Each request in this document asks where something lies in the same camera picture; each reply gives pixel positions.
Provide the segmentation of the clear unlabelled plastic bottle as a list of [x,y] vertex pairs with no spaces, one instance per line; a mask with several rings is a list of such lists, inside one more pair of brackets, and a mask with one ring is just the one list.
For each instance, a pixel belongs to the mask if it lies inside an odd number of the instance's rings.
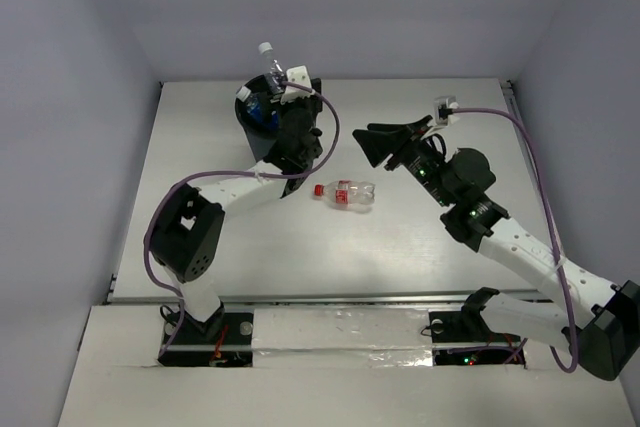
[[266,73],[264,74],[264,78],[267,81],[271,92],[274,95],[280,95],[284,91],[284,82],[287,80],[287,76],[275,57],[271,43],[262,42],[258,46],[258,51],[266,62]]

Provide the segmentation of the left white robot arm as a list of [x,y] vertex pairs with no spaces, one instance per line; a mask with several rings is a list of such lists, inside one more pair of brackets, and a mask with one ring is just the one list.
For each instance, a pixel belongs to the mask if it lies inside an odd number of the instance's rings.
[[143,237],[143,261],[157,263],[169,282],[151,281],[173,292],[176,312],[165,313],[177,339],[192,334],[201,342],[218,339],[225,305],[207,277],[226,220],[296,192],[331,153],[321,144],[317,117],[326,100],[318,77],[282,76],[273,92],[266,75],[243,84],[234,114],[255,164],[245,171],[204,171],[176,182],[160,201]]

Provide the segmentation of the red label clear bottle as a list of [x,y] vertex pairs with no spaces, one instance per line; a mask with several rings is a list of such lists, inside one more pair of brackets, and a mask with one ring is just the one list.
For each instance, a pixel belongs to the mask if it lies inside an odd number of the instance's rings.
[[376,186],[371,182],[338,180],[316,184],[314,197],[341,210],[369,210],[375,202]]

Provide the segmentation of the blue label water bottle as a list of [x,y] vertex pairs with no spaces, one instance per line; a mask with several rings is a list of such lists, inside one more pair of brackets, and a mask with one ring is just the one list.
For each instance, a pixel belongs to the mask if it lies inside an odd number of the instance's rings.
[[244,104],[249,117],[268,131],[276,131],[279,118],[276,109],[269,103],[259,99],[259,96],[248,87],[241,86],[236,91],[236,99]]

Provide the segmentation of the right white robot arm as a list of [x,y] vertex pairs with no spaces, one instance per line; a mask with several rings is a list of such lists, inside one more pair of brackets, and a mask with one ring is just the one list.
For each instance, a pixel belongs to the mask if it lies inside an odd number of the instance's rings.
[[570,260],[527,232],[487,195],[496,177],[486,156],[461,148],[451,158],[430,142],[429,116],[409,124],[370,124],[353,137],[369,163],[388,171],[404,167],[443,207],[449,235],[506,267],[547,298],[520,301],[482,288],[465,301],[462,331],[482,339],[513,333],[564,351],[605,381],[618,378],[639,348],[639,286],[615,284]]

